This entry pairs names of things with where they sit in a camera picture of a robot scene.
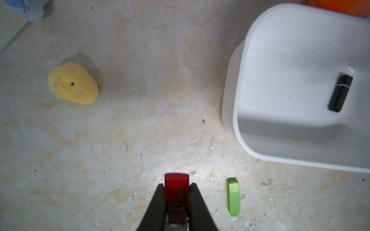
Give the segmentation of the dark red swivel usb drive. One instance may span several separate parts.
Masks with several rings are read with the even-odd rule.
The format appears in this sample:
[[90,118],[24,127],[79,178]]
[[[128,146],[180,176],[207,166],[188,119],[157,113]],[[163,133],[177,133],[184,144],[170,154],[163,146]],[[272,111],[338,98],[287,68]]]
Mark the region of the dark red swivel usb drive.
[[187,231],[189,229],[189,188],[190,184],[188,174],[165,174],[165,231]]

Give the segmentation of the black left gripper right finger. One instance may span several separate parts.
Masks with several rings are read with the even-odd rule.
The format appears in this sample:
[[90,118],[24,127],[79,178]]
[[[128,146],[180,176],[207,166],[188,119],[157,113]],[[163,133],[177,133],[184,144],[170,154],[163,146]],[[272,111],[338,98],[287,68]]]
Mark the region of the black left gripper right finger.
[[189,187],[188,216],[190,231],[218,231],[200,190],[195,183],[192,183]]

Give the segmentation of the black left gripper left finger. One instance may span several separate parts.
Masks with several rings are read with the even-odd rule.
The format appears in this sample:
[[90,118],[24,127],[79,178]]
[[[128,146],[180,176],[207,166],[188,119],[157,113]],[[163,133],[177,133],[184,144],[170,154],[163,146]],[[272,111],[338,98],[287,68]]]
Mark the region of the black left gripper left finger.
[[159,184],[137,231],[163,231],[166,217],[165,188]]

